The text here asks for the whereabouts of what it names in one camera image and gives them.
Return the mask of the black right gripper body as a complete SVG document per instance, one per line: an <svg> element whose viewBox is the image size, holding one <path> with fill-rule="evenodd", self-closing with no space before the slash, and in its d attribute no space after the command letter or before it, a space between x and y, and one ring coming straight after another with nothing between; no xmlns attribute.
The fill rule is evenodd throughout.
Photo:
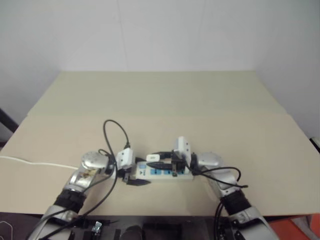
<svg viewBox="0 0 320 240"><path fill-rule="evenodd" d="M171 154L172 175L191 174L192 152L190 149L173 150Z"/></svg>

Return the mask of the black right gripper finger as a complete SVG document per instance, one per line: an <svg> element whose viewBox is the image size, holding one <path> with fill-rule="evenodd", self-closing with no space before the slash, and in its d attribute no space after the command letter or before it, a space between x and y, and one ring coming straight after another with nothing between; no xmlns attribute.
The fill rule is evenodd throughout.
<svg viewBox="0 0 320 240"><path fill-rule="evenodd" d="M149 157L151 159L171 159L173 156L173 153L174 153L173 150L171 150L171 151L158 151L158 152L151 153L149 155Z"/></svg>
<svg viewBox="0 0 320 240"><path fill-rule="evenodd" d="M165 162L148 162L146 164L150 168L157 169L157 170L172 170L172 164L171 163L165 163Z"/></svg>

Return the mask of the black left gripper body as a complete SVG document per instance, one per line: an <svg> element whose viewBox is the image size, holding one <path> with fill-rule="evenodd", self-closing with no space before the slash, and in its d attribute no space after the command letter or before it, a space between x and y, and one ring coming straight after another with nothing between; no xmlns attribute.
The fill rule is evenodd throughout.
<svg viewBox="0 0 320 240"><path fill-rule="evenodd" d="M126 184L131 183L131 173L132 173L132 168L126 168L126 169L120 169L117 171L117 177L122 180L122 182Z"/></svg>

